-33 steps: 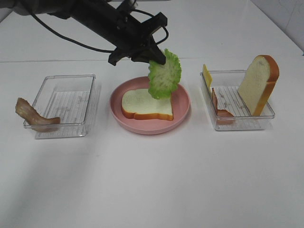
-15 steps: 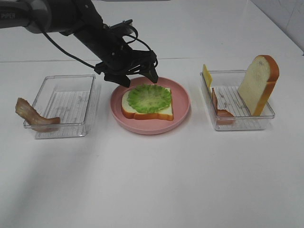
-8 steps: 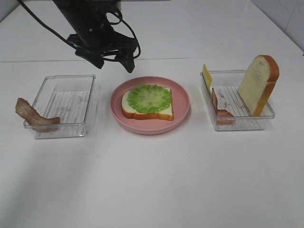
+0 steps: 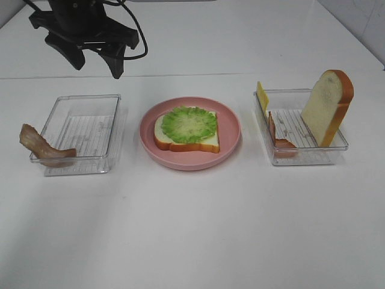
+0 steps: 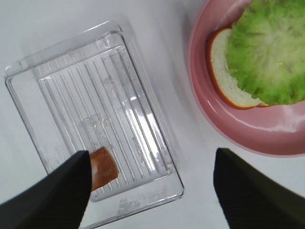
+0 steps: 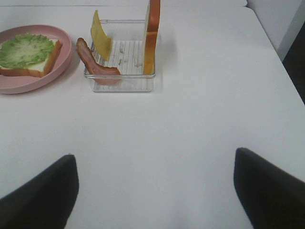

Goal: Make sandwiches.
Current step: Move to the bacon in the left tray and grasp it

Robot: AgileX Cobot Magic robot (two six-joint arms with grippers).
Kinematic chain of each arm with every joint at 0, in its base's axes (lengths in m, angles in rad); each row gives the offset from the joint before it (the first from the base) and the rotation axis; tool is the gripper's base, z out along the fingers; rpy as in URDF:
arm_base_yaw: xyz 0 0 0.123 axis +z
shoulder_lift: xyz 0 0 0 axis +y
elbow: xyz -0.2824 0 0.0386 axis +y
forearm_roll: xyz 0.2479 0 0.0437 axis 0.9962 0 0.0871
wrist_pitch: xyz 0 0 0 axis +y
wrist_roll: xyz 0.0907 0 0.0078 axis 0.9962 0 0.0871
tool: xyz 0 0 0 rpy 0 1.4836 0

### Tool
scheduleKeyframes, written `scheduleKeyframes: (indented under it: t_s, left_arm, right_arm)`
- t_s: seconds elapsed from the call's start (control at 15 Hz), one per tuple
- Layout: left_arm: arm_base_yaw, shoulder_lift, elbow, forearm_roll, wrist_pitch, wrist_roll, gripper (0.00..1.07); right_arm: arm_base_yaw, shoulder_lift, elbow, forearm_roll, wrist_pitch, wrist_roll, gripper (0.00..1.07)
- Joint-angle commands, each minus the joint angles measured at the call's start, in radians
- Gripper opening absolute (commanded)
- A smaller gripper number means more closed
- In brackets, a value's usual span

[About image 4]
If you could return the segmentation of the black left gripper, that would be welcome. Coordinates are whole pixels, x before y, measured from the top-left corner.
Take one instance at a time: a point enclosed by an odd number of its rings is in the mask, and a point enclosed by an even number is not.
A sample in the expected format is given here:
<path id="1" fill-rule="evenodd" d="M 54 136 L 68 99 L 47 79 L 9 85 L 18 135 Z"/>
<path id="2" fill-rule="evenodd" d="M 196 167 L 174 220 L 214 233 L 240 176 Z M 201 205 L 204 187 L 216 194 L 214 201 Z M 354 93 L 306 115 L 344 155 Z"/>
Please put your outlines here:
<path id="1" fill-rule="evenodd" d="M 108 65 L 112 76 L 119 79 L 124 72 L 124 49 L 135 49 L 139 33 L 108 17 L 103 1 L 49 1 L 50 10 L 34 9 L 29 17 L 32 26 L 43 27 L 65 44 L 55 49 L 76 69 L 81 70 L 85 57 L 81 50 L 98 53 Z"/>

